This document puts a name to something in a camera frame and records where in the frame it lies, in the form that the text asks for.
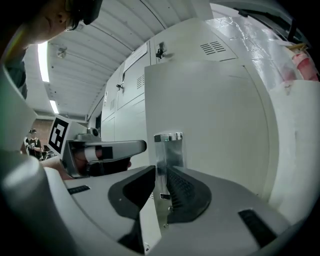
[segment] pink object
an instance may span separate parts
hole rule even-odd
[[[318,81],[317,70],[305,53],[298,53],[292,57],[296,68],[300,71],[304,80]]]

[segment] air vent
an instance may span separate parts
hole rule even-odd
[[[218,42],[210,42],[200,45],[206,55],[224,52],[226,49]]]
[[[144,85],[145,85],[145,75],[142,75],[136,80],[136,88],[139,89]]]
[[[115,107],[115,99],[113,99],[113,100],[110,102],[110,110],[112,110],[114,107]]]

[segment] ceiling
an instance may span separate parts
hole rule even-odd
[[[60,114],[85,118],[113,72],[134,50],[164,29],[194,17],[212,19],[209,0],[104,0],[96,21],[49,42],[49,85],[41,79],[37,46],[28,49],[27,103],[38,112],[52,113],[50,98]],[[65,50],[64,58],[58,57],[59,49]]]

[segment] ceiling light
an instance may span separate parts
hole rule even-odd
[[[38,44],[38,59],[42,81],[49,83],[48,63],[47,63],[48,42]]]
[[[52,109],[53,109],[53,112],[54,112],[55,114],[59,114],[59,111],[58,111],[58,109],[57,109],[56,102],[55,102],[54,100],[50,100],[50,104],[51,104],[51,107],[52,107]]]

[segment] wall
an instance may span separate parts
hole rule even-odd
[[[36,129],[42,147],[48,145],[52,122],[53,120],[36,119],[32,125],[32,128]]]

